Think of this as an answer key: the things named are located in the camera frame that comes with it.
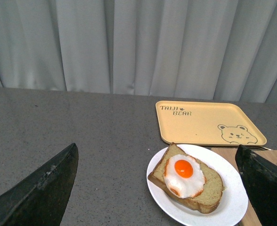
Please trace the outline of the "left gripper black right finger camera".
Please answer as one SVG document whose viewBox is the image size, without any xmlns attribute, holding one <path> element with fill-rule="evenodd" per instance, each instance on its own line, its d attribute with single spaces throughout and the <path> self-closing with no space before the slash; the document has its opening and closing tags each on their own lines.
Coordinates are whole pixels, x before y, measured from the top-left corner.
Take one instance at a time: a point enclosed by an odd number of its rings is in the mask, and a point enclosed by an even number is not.
<svg viewBox="0 0 277 226">
<path fill-rule="evenodd" d="M 235 161 L 248 198 L 263 226 L 277 226 L 277 165 L 244 145 Z"/>
</svg>

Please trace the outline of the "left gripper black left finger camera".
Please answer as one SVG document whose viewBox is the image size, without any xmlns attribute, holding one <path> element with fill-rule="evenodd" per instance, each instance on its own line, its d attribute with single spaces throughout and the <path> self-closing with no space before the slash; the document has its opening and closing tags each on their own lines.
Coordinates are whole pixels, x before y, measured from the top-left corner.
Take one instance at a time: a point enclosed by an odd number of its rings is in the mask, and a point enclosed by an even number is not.
<svg viewBox="0 0 277 226">
<path fill-rule="evenodd" d="M 0 196 L 0 226 L 61 224 L 78 168 L 78 148 L 70 144 Z"/>
</svg>

